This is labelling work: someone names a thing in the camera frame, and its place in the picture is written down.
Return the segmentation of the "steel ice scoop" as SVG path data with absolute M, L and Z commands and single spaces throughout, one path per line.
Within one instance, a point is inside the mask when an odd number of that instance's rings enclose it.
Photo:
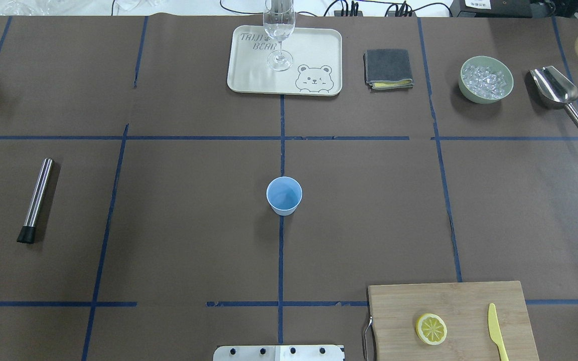
M 554 66 L 530 69 L 529 74 L 536 84 L 543 104 L 549 109 L 564 110 L 578 129 L 578 88 L 564 73 Z

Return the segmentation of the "light blue paper cup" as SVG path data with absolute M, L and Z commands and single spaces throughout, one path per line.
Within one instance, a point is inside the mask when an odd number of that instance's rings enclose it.
M 291 215 L 303 198 L 303 189 L 296 179 L 281 176 L 273 179 L 266 188 L 266 199 L 273 211 L 280 216 Z

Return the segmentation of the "wooden cutting board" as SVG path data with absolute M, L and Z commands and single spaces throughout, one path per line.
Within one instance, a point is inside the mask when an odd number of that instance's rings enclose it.
M 519 281 L 371 285 L 368 302 L 366 360 L 500 360 L 488 332 L 491 302 L 509 360 L 539 359 Z M 444 320 L 445 342 L 427 345 L 417 337 L 415 323 L 424 313 Z

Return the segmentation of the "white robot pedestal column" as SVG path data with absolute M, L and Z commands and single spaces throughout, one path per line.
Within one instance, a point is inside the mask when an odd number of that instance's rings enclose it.
M 224 345 L 213 360 L 345 360 L 344 347 L 334 344 Z

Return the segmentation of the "grey folded cloth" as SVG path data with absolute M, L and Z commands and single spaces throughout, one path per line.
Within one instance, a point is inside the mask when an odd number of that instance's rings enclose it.
M 412 88 L 409 52 L 406 49 L 369 49 L 363 54 L 365 84 L 374 91 Z

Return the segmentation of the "yellow plastic knife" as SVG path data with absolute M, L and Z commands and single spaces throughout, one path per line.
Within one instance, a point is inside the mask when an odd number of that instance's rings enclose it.
M 509 357 L 505 348 L 504 338 L 496 312 L 496 305 L 493 302 L 488 305 L 488 332 L 489 338 L 497 347 L 500 360 L 508 361 Z

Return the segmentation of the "clear wine glass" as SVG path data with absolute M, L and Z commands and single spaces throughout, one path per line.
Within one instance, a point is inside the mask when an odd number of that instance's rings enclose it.
M 283 49 L 282 44 L 291 36 L 295 25 L 296 12 L 293 1 L 264 2 L 263 27 L 269 38 L 276 42 L 267 59 L 269 68 L 274 71 L 286 71 L 292 66 L 292 55 Z

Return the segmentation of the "green bowl of ice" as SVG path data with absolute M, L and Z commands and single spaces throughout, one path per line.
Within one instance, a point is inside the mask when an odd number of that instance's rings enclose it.
M 477 104 L 491 104 L 504 99 L 514 88 L 511 71 L 500 60 L 475 56 L 460 69 L 459 90 Z

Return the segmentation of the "yellow lemon slice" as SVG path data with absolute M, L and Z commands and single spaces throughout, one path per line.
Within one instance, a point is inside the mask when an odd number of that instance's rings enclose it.
M 448 329 L 440 316 L 424 313 L 416 320 L 415 333 L 427 345 L 440 345 L 447 339 Z

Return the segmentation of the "steel muddler black tip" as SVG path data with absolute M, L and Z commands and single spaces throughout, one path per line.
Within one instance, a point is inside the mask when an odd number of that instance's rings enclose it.
M 18 235 L 17 242 L 20 244 L 33 244 L 35 241 L 37 220 L 53 164 L 54 160 L 49 157 L 45 158 L 42 162 L 25 221 Z

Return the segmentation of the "cream bear serving tray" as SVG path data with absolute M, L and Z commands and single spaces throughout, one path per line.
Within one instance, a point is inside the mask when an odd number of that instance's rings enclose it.
M 232 33 L 227 85 L 235 92 L 335 96 L 343 86 L 342 35 L 330 28 L 296 28 L 282 43 L 264 27 Z

